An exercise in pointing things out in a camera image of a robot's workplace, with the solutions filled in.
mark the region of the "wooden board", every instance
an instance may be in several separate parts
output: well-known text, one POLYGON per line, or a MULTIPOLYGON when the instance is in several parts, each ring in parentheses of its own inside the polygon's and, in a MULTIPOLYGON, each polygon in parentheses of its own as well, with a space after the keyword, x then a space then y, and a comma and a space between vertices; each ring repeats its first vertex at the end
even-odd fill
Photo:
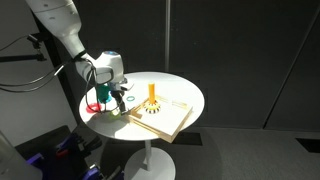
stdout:
POLYGON ((144 104, 148 102, 148 99, 146 99, 129 112, 127 116, 128 120, 171 143, 177 136, 183 123, 187 120, 192 107, 186 103, 169 100, 161 96, 156 96, 156 101, 161 106, 158 113, 149 114, 145 111, 144 104))

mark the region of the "orange peg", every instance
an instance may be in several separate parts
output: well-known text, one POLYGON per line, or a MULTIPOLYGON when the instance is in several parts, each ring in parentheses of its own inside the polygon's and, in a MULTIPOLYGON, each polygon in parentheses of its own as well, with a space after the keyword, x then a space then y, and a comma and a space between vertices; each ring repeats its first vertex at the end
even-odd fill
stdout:
POLYGON ((154 83, 149 83, 149 103, 155 104, 154 83))

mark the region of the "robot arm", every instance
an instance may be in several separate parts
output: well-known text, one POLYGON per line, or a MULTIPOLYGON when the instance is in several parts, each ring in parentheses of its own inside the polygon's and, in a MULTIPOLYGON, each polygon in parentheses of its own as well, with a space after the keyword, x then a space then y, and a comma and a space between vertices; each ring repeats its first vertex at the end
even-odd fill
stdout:
POLYGON ((120 83, 125 81, 121 56, 115 52, 103 52, 94 60, 85 52, 78 32, 81 21, 72 0, 26 0, 41 23, 66 47, 76 62, 78 73, 88 81, 91 65, 96 68, 98 84, 108 82, 113 91, 121 90, 120 83))

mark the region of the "colored ring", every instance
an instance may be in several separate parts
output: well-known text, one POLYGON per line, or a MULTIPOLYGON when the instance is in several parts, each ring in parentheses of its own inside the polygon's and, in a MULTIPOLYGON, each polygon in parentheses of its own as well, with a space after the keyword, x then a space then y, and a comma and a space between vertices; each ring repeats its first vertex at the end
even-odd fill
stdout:
POLYGON ((127 101, 134 101, 134 100, 135 100, 134 96, 128 96, 127 97, 127 101))

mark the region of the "white table top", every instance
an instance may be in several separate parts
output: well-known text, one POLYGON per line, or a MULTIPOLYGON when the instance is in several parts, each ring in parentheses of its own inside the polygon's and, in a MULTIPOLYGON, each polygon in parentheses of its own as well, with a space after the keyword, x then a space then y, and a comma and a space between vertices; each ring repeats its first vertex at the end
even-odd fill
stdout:
MULTIPOLYGON (((192 106, 192 112, 181 130, 194 123, 203 111, 204 97, 202 92, 197 86, 182 77, 160 72, 137 72, 125 74, 125 77, 129 82, 134 83, 131 90, 126 91, 123 96, 123 102, 129 109, 141 104, 148 98, 148 83, 154 82, 156 95, 179 100, 192 106), (135 100, 128 101, 128 96, 134 96, 135 100)), ((89 90, 87 96, 89 104, 96 102, 94 88, 89 90)), ((101 135, 114 139, 134 141, 158 138, 156 134, 134 123, 130 123, 123 116, 120 119, 112 120, 107 113, 88 113, 86 107, 87 104, 84 96, 79 106, 80 116, 89 128, 101 135)))

